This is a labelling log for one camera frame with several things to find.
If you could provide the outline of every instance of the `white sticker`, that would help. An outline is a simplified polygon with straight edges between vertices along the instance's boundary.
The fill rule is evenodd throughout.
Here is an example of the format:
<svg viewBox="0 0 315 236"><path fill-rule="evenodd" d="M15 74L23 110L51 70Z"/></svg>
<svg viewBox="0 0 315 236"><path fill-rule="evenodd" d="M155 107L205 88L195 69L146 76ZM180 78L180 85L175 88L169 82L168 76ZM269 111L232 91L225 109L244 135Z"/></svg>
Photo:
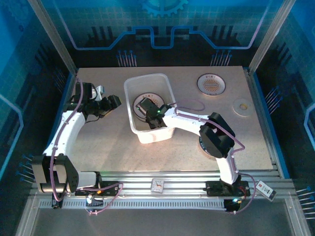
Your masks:
<svg viewBox="0 0 315 236"><path fill-rule="evenodd" d="M268 198L273 192L273 189L269 187L267 184L265 184L263 181L259 181L258 184L256 185L256 189L258 189L262 194L267 196Z"/></svg>

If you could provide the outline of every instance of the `small clock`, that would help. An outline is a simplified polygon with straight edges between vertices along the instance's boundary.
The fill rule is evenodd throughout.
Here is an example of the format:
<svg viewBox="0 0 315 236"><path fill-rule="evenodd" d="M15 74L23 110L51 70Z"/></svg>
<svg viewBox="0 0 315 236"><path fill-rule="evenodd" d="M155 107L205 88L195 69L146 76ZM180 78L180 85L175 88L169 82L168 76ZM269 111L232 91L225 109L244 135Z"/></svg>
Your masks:
<svg viewBox="0 0 315 236"><path fill-rule="evenodd" d="M162 179L152 179L151 192L162 193L164 188L164 180Z"/></svg>

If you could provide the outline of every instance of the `vertical metal post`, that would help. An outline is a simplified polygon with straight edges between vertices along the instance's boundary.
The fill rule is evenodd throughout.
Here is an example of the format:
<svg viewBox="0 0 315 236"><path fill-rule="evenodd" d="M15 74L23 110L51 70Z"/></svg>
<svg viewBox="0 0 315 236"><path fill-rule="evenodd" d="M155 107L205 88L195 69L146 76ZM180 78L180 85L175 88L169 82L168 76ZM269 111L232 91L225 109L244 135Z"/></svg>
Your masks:
<svg viewBox="0 0 315 236"><path fill-rule="evenodd" d="M259 64L261 63L262 59L267 53L270 45L272 44L275 37L279 33L279 30L283 25L284 21L286 20L288 14L290 13L295 1L296 0L284 0L284 2L282 3L269 29L267 30L265 37L263 38L260 46L258 47L254 57L252 58L252 61L249 66L250 74L253 74L257 70Z"/></svg>
<svg viewBox="0 0 315 236"><path fill-rule="evenodd" d="M65 63L66 67L68 68L69 72L72 75L75 75L77 72L77 68L66 49L63 40L61 39L56 27L54 26L53 21L49 17L48 12L46 11L45 7L43 6L41 0L28 0L29 4L33 8L36 16L38 17L39 21L43 25L45 31L47 32L50 40L54 44L57 52L59 53L61 59Z"/></svg>

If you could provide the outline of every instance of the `label tag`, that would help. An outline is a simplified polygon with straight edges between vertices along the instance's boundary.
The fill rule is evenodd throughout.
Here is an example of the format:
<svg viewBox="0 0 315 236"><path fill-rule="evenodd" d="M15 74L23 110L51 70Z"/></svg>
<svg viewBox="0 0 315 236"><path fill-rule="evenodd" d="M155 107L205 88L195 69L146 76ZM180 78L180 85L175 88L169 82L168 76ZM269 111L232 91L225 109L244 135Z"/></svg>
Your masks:
<svg viewBox="0 0 315 236"><path fill-rule="evenodd" d="M271 202L275 198L276 191L273 190L271 187L269 187L267 184L265 184L261 180L257 183L256 189Z"/></svg>

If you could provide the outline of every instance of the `enclosure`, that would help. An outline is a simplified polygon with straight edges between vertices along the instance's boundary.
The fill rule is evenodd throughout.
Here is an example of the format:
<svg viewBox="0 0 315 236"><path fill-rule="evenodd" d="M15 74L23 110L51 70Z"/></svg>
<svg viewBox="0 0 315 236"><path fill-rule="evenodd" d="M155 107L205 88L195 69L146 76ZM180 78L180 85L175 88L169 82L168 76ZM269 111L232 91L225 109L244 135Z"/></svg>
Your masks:
<svg viewBox="0 0 315 236"><path fill-rule="evenodd" d="M238 235L236 225L246 235L314 235L314 1L3 0L0 7L1 235L204 235L204 219L218 221L215 235ZM151 74L166 77L162 90L158 79L126 86ZM203 76L217 88L198 87ZM89 116L71 152L77 171L124 183L113 209L95 218L86 218L86 199L74 194L52 211L32 170L33 157L52 144L76 78L122 102L95 122ZM234 218L211 205L224 200L204 191L220 179L219 167L196 133L176 128L169 139L141 141L150 128L133 109L146 92L165 104L205 104L194 114L219 113L246 147L235 155L237 168L274 189L274 201L257 193ZM152 179L165 181L162 194L151 191ZM253 194L256 184L242 179ZM146 220L164 226L140 226Z"/></svg>

